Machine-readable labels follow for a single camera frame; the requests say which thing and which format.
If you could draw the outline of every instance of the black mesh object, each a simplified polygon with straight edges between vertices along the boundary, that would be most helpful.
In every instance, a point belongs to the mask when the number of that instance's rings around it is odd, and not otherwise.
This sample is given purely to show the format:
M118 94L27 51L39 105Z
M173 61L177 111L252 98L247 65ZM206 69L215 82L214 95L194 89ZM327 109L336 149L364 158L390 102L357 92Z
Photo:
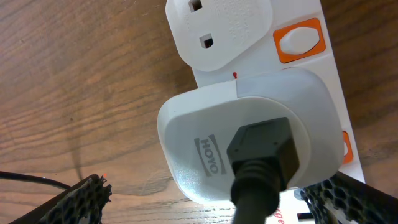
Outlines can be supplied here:
M340 172L301 194L316 224L398 223L398 199Z
M110 185L106 179L88 179L81 187L69 192L49 210L37 224L99 224L102 209L110 202Z

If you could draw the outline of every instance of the white power strip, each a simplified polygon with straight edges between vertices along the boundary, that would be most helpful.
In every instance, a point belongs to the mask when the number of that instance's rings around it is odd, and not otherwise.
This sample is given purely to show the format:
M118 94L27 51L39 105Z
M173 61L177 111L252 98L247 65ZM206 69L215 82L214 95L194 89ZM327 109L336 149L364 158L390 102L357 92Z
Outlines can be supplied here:
M228 86L237 84L229 84L231 80L276 74L286 68L300 67L322 80L337 110L345 143L344 163L339 170L364 182L319 0L168 0L166 15L177 50L192 67L200 89L169 100L159 113L159 136L171 170L175 161L167 155L165 138L176 137L166 136L165 122L173 118L171 114L182 112L172 108L186 106L189 109L185 108L184 113L192 113L205 107L207 102L204 98L216 98L210 102L220 101L222 97L227 101L234 98L237 90ZM289 79L284 81L286 86L296 84ZM212 95L205 94L207 90L211 90ZM191 106L190 101L194 100L198 103L192 103ZM280 210L285 213L282 222L286 223L298 223L296 213L308 212L306 204L293 197L293 190L281 193ZM281 223L278 215L270 217L267 222Z

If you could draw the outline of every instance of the plastic casing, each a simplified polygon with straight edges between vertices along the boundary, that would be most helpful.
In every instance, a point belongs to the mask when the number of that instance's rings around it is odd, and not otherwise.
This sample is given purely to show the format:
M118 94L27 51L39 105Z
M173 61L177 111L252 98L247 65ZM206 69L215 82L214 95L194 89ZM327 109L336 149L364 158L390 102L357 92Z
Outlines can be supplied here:
M344 154L338 114L325 84L308 70L231 80L169 99L159 111L158 132L181 191L198 203L229 200L234 174L226 149L236 131L281 117L289 119L300 161L288 187L336 173Z
M290 67L300 67L313 72L328 88L337 109L341 128L347 133L352 147L353 159L342 165L340 171L364 182L320 1L200 1L202 8L195 12L190 10L189 0L168 0L166 3L166 15L177 50L181 58L192 67L198 87L234 80L235 77L240 80L273 73ZM319 20L325 50L319 54L282 63L275 46L274 32L314 18ZM214 44L204 49L199 40L207 34L212 35Z

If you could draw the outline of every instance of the black cord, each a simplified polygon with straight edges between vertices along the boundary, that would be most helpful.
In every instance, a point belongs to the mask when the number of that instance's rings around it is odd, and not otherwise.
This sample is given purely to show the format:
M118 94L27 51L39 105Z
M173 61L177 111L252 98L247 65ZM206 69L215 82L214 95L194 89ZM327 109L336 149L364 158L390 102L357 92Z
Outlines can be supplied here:
M261 224L279 205L280 177L262 160L245 162L235 174L231 201L236 206L232 224Z
M32 183L36 183L36 184L45 184L45 185L57 187L62 190L68 190L70 188L69 185L63 184L56 180L47 179L47 178L43 178L43 177L35 177L35 176L31 176L31 175L3 172L3 171L0 171L0 179L32 182Z

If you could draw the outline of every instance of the wood grain surface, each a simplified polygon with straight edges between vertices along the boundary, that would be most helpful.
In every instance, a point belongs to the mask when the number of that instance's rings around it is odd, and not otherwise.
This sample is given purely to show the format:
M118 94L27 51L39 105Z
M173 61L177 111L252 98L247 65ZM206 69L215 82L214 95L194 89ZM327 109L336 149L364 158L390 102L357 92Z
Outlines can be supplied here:
M398 1L322 5L366 181L398 197ZM179 191L157 137L161 105L194 88L165 0L0 0L0 170L106 174L104 224L230 221ZM0 223L60 192L0 180Z

